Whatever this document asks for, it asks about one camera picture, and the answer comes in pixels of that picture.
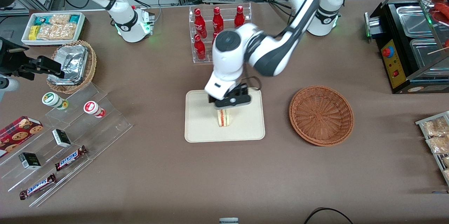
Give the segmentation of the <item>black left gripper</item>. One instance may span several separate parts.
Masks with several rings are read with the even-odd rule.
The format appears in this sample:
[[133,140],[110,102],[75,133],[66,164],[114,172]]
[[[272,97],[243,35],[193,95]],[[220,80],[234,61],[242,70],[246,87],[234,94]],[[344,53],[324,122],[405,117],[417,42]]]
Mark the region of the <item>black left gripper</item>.
[[246,83],[238,84],[231,91],[228,91],[224,97],[228,101],[251,101]]

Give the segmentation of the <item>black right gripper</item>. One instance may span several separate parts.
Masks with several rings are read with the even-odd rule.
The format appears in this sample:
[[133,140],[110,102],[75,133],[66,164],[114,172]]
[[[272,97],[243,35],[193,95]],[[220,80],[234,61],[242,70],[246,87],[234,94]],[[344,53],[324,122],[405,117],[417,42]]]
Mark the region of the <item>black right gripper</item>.
[[62,65],[46,56],[38,56],[37,59],[29,59],[25,51],[28,47],[23,47],[0,39],[0,73],[2,76],[16,76],[30,81],[35,80],[35,73],[54,75],[57,78],[65,78]]

